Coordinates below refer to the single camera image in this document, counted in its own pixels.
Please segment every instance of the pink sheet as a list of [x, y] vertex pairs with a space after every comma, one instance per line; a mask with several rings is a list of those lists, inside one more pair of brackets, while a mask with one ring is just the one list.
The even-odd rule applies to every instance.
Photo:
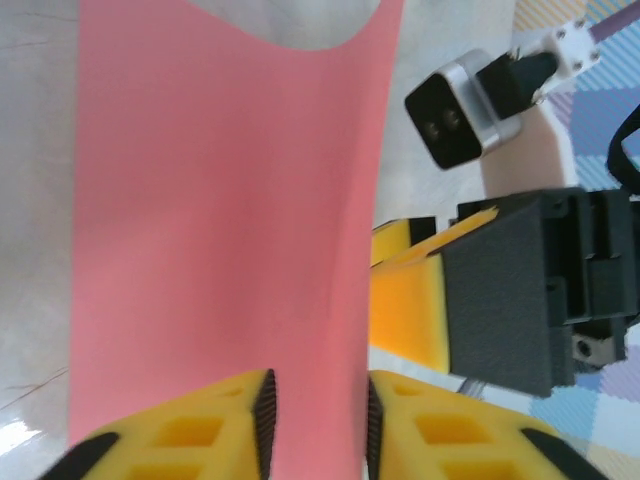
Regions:
[[275, 478], [360, 478], [401, 9], [303, 52], [183, 0], [81, 0], [72, 441], [273, 367]]

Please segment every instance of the yellow plastic part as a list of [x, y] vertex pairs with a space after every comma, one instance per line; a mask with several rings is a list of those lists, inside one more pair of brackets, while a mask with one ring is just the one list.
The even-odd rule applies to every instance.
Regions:
[[534, 418], [390, 372], [370, 374], [383, 405], [379, 480], [566, 480], [520, 433]]
[[411, 246], [409, 220], [395, 220], [373, 230], [371, 265], [390, 258]]
[[496, 218], [479, 212], [371, 268], [369, 343], [448, 373], [442, 258], [433, 252]]
[[229, 378], [107, 425], [120, 439], [86, 480], [259, 480], [252, 408], [266, 371]]

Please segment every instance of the black cable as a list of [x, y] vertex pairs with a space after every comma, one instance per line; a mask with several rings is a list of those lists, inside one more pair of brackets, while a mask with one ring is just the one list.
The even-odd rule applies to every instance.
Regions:
[[624, 190], [640, 195], [640, 171], [633, 164], [622, 142], [640, 129], [640, 105], [622, 123], [609, 144], [607, 168]]

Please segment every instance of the gray tiled floor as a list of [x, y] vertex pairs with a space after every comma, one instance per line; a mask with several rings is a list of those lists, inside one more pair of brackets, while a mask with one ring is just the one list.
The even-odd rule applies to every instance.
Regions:
[[[196, 3], [272, 42], [306, 49], [342, 43], [377, 4]], [[376, 223], [420, 213], [445, 218], [455, 202], [481, 194], [476, 167], [447, 175], [436, 170], [402, 98], [472, 47], [506, 50], [513, 4], [407, 0]], [[14, 480], [34, 478], [66, 441], [76, 15], [73, 0], [0, 1], [0, 477]], [[455, 380], [381, 352], [373, 352], [371, 363], [455, 387]]]

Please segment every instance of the black 3d-printed part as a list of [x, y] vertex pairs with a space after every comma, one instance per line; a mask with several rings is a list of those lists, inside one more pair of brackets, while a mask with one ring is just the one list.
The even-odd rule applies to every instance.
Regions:
[[120, 435], [103, 433], [77, 444], [40, 480], [81, 480], [116, 444]]
[[[503, 297], [504, 305], [508, 306], [527, 305], [527, 300], [523, 297], [524, 291], [509, 284], [521, 283], [522, 278], [527, 279], [529, 275], [535, 275], [538, 278], [538, 287], [542, 284], [544, 291], [534, 293], [532, 290], [529, 295], [540, 295], [541, 301], [546, 302], [546, 315], [536, 318], [531, 314], [528, 317], [520, 315], [515, 320], [507, 320], [509, 315], [515, 313], [509, 308], [503, 314], [492, 312], [489, 307], [483, 308], [481, 305], [473, 309], [469, 306], [468, 312], [477, 312], [475, 322], [487, 328], [481, 332], [476, 326], [477, 331], [467, 330], [466, 338], [458, 337], [457, 332], [462, 335], [462, 330], [473, 326], [464, 326], [465, 322], [471, 321], [462, 319], [459, 313], [465, 304], [458, 302], [459, 295], [464, 298], [463, 288], [458, 286], [456, 293], [452, 293], [453, 290], [450, 290], [451, 287], [447, 284], [447, 308], [451, 309], [448, 310], [449, 328], [450, 332], [453, 332], [453, 337], [450, 333], [450, 338], [452, 342], [460, 338], [464, 345], [459, 347], [452, 343], [450, 347], [452, 372], [546, 396], [552, 386], [572, 385], [574, 372], [597, 371], [602, 362], [609, 364], [623, 360], [626, 330], [637, 320], [639, 307], [634, 224], [628, 195], [619, 190], [587, 193], [580, 188], [526, 192], [459, 205], [459, 219], [493, 206], [497, 206], [500, 211], [494, 222], [443, 248], [445, 253], [449, 253], [444, 256], [445, 279], [452, 284], [461, 282], [460, 285], [471, 289], [470, 291], [482, 290], [483, 287], [506, 289], [512, 295]], [[504, 224], [507, 218], [515, 214], [522, 215], [525, 211], [531, 215], [531, 223], [526, 230], [519, 232], [518, 230], [524, 227], [512, 227], [510, 223], [513, 220], [508, 220], [507, 228], [502, 229], [500, 225]], [[463, 278], [450, 276], [449, 267], [453, 265], [452, 262], [464, 262], [461, 258], [458, 259], [457, 253], [453, 253], [459, 248], [456, 245], [473, 243], [484, 236], [494, 239], [487, 240], [491, 243], [490, 248], [482, 245], [475, 246], [475, 249], [469, 247], [469, 252], [465, 252], [469, 262], [466, 268], [478, 268], [476, 276], [480, 275], [479, 272], [491, 272], [486, 275], [489, 281], [485, 282], [484, 286], [474, 286], [473, 282], [465, 283]], [[505, 252], [509, 252], [512, 257], [501, 257], [501, 253], [496, 251], [496, 245], [503, 242], [506, 243]], [[533, 253], [531, 248], [535, 249], [534, 255], [538, 258], [538, 261], [534, 262], [538, 268], [535, 271], [531, 270], [531, 266], [527, 266], [529, 263], [523, 263], [518, 259], [521, 257], [533, 262], [533, 258], [530, 258]], [[485, 265], [486, 262], [500, 264], [504, 270], [497, 272], [498, 267]], [[526, 349], [527, 359], [519, 357], [526, 366], [519, 365], [516, 361], [517, 355], [504, 357], [506, 364], [515, 366], [512, 375], [529, 376], [528, 369], [538, 372], [544, 370], [549, 374], [543, 381], [540, 378], [542, 374], [538, 373], [536, 382], [539, 382], [539, 388], [533, 390], [532, 384], [527, 385], [523, 381], [514, 383], [515, 378], [508, 376], [508, 372], [496, 370], [494, 365], [480, 360], [483, 349], [489, 347], [497, 349], [496, 355], [507, 355], [505, 349], [509, 350], [510, 342], [516, 339], [512, 335], [517, 335], [518, 332], [512, 330], [519, 331], [519, 322], [526, 323], [522, 325], [525, 331], [532, 328], [532, 325], [538, 325], [536, 328], [540, 328], [540, 332], [546, 335], [543, 341], [544, 348], [540, 350], [538, 346]], [[574, 334], [582, 337], [572, 339]], [[596, 343], [607, 340], [607, 353], [581, 356], [576, 347], [579, 346], [577, 340], [583, 337]], [[467, 371], [476, 360], [476, 371]]]
[[[633, 220], [633, 246], [634, 250], [638, 252], [636, 254], [636, 286], [640, 287], [640, 202], [633, 201], [631, 202], [631, 215]], [[640, 295], [638, 296], [638, 306], [640, 309]]]
[[376, 392], [376, 387], [369, 378], [369, 401], [367, 405], [367, 470], [369, 480], [380, 478], [380, 455], [382, 453], [382, 429], [384, 407]]
[[260, 480], [269, 480], [278, 415], [276, 376], [273, 370], [267, 371], [252, 412], [256, 428]]
[[522, 434], [564, 474], [567, 480], [607, 480], [607, 477], [564, 440], [534, 428], [525, 428]]
[[534, 93], [557, 69], [558, 60], [553, 53], [541, 52], [518, 60], [505, 54], [476, 77], [498, 117], [504, 120], [531, 108]]
[[411, 237], [411, 245], [420, 243], [423, 240], [435, 235], [436, 217], [419, 217], [409, 219], [409, 236]]
[[541, 209], [536, 197], [515, 202], [441, 254], [451, 373], [546, 397], [573, 383], [573, 360], [554, 358], [571, 337], [548, 322]]

